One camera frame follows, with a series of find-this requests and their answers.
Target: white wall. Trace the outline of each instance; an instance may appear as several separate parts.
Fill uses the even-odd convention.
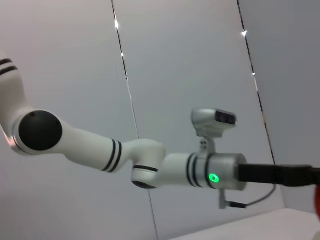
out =
[[[199,138],[194,107],[238,116],[238,127],[217,150],[272,164],[237,2],[234,0],[115,0],[128,82],[140,138],[162,142],[168,153],[192,153]],[[272,186],[249,184],[228,192],[244,203]],[[166,186],[151,191],[159,239],[164,240],[283,207],[280,191],[247,210],[220,210],[218,192]]]
[[[192,153],[193,107],[238,115],[219,152],[272,164],[237,4],[233,0],[116,0],[120,36],[140,138]],[[3,0],[0,45],[24,77],[35,107],[77,128],[120,141],[137,138],[110,1]],[[27,158],[0,137],[3,239],[156,239],[148,192],[130,182],[131,165],[107,174],[63,156]],[[228,192],[248,203],[271,186]],[[218,209],[218,192],[151,191],[159,239],[283,208],[280,191],[249,209]]]
[[[277,164],[320,167],[320,1],[240,0]],[[314,211],[314,186],[283,188],[289,208]]]
[[[0,29],[35,107],[119,141],[137,138],[110,1],[2,0]],[[156,239],[130,164],[114,175],[61,155],[22,157],[3,134],[0,152],[1,239]]]

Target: black stripe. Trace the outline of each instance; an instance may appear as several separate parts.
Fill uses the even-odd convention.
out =
[[[3,59],[3,60],[0,60],[0,65],[8,64],[8,63],[12,63],[11,59],[9,59],[9,58],[6,58],[6,59]]]
[[[142,165],[135,165],[133,166],[133,169],[144,169],[144,170],[149,170],[152,172],[158,172],[158,169],[150,166],[142,166]]]
[[[192,165],[192,179],[193,179],[195,185],[197,185],[199,188],[202,188],[202,186],[200,186],[200,184],[198,183],[198,180],[197,180],[197,174],[196,174],[197,161],[198,161],[198,155],[197,155],[197,156],[195,157],[195,159],[193,160],[193,165]]]
[[[118,163],[119,163],[120,158],[121,158],[122,144],[121,144],[121,142],[119,142],[119,141],[117,141],[117,142],[118,142],[118,144],[119,144],[118,157],[117,157],[117,159],[116,159],[116,162],[115,162],[115,164],[114,164],[113,168],[109,171],[109,173],[112,173],[112,172],[117,168]]]
[[[8,72],[11,72],[13,70],[18,70],[18,68],[16,66],[9,66],[9,67],[7,67],[5,69],[2,69],[2,70],[0,70],[0,76],[3,75],[3,74],[6,74]]]
[[[105,166],[105,168],[102,170],[102,171],[106,171],[110,165],[112,164],[112,161],[114,160],[114,157],[115,157],[115,153],[116,153],[116,141],[111,139],[112,140],[112,143],[113,143],[113,150],[112,150],[112,154],[111,154],[111,157],[110,157],[110,160],[108,162],[108,164]]]
[[[208,186],[212,189],[215,189],[212,185],[211,185],[211,181],[209,179],[209,163],[210,163],[210,158],[212,157],[213,154],[210,154],[207,159],[206,159],[206,163],[205,163],[205,168],[204,168],[204,175],[205,175],[205,180],[206,183],[208,184]]]
[[[190,183],[190,185],[192,187],[196,187],[192,182],[191,182],[191,179],[190,179],[190,175],[189,175],[189,166],[190,166],[190,162],[191,162],[191,159],[192,157],[195,155],[195,153],[192,153],[189,158],[188,158],[188,162],[186,164],[186,178],[188,179],[188,182]]]

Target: red object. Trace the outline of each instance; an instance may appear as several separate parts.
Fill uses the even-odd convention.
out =
[[[316,214],[320,218],[320,185],[315,187],[314,206]]]

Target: cylindrical joint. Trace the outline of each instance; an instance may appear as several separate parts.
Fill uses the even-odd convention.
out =
[[[215,189],[242,191],[247,183],[237,180],[237,169],[239,164],[246,163],[242,154],[215,153],[209,156],[206,174],[199,175],[198,179],[205,178]]]

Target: white table surface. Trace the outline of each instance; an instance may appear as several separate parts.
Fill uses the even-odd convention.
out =
[[[173,240],[312,240],[320,232],[313,213],[281,209]]]

